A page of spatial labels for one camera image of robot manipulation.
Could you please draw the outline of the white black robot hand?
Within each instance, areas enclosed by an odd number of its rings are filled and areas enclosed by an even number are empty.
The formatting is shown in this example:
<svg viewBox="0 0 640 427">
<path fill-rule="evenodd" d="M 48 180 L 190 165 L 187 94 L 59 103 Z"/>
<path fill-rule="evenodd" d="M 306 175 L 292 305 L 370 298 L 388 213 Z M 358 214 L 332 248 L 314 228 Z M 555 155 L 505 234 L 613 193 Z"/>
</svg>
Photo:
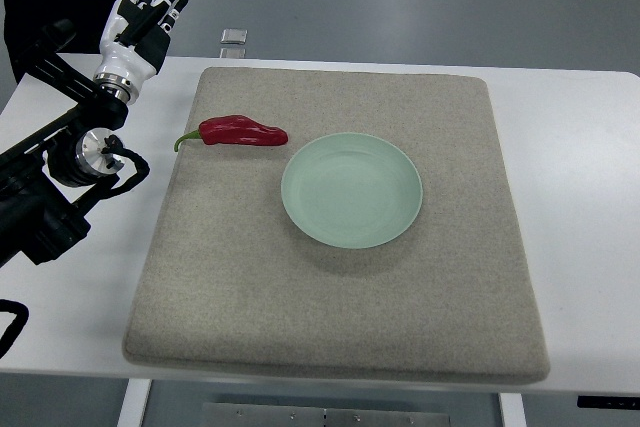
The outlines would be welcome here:
<svg viewBox="0 0 640 427">
<path fill-rule="evenodd" d="M 105 24 L 93 80 L 127 104 L 164 63 L 171 33 L 189 0 L 116 0 Z"/>
</svg>

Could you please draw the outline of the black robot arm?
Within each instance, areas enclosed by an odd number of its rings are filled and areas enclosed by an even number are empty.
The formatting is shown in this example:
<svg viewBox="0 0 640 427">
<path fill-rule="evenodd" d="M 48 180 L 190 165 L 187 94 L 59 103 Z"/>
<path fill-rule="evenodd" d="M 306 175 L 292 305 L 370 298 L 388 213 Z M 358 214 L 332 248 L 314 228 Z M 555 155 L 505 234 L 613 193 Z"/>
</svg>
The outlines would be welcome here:
<svg viewBox="0 0 640 427">
<path fill-rule="evenodd" d="M 131 191 L 150 172 L 115 134 L 128 115 L 125 94 L 99 86 L 59 56 L 74 35 L 67 19 L 49 24 L 17 60 L 76 104 L 1 155 L 3 263 L 18 253 L 34 264 L 59 258 L 87 236 L 91 209 Z"/>
</svg>

